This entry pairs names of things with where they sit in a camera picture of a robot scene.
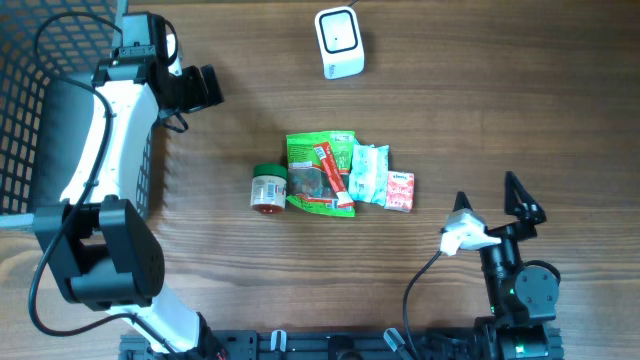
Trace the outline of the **mint green wipes pack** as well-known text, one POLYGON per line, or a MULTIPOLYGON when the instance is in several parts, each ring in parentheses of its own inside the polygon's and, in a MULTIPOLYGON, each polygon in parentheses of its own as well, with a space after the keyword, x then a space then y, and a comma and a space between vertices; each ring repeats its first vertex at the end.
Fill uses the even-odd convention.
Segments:
POLYGON ((348 184, 349 195, 354 201, 385 206, 389 150, 388 145, 354 144, 348 184))

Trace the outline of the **green lid spice jar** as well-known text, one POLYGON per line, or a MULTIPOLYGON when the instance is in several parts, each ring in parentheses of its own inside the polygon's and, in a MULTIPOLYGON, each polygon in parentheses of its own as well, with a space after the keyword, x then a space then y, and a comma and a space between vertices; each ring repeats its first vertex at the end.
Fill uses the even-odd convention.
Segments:
POLYGON ((251 183, 251 208, 261 214, 282 212, 286 206, 287 178, 287 169, 282 165, 256 165, 251 183))

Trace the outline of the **green gummy candy bag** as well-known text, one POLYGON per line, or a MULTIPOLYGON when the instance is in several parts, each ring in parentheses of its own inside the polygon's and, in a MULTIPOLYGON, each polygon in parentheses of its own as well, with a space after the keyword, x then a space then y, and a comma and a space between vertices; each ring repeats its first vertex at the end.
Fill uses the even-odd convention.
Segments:
POLYGON ((347 188, 351 172, 355 132, 331 130, 286 136, 289 203, 306 212, 333 217, 353 218, 355 205, 337 207, 333 191, 314 145, 329 142, 342 180, 347 188))

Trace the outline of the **red stick packet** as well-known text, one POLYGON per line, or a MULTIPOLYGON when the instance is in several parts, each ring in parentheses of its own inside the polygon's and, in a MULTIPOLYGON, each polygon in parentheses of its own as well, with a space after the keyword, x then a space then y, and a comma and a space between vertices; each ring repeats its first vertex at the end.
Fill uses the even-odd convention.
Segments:
POLYGON ((354 201, 350 197, 348 190, 342 180, 330 143, 322 142, 319 144, 315 144, 314 151, 320 159, 329 183, 337 196, 337 207, 353 207, 354 201))

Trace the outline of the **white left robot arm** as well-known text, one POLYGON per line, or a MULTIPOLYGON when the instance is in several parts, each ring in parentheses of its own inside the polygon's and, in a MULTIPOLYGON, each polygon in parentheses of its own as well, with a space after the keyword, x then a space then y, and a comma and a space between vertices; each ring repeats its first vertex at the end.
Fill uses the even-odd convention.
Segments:
POLYGON ((159 242, 136 207, 138 178, 155 126, 223 100, 211 66, 182 67, 178 37, 162 16, 125 14, 121 40, 86 90, 93 113, 76 171, 55 206, 37 209, 33 230, 63 298, 123 320, 170 359, 223 359, 204 317, 165 282, 159 242))

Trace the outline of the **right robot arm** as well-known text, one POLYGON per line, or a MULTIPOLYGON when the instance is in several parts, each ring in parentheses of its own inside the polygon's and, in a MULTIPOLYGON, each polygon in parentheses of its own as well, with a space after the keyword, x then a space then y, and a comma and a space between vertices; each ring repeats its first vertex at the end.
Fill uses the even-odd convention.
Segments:
POLYGON ((519 244, 537 236, 536 227, 547 221, 543 208, 525 190, 517 176, 505 175, 504 212, 515 220, 480 233, 491 242, 478 249, 492 315, 479 317, 459 346, 466 359, 506 360, 564 357, 556 319, 561 275, 542 260, 523 261, 519 244))

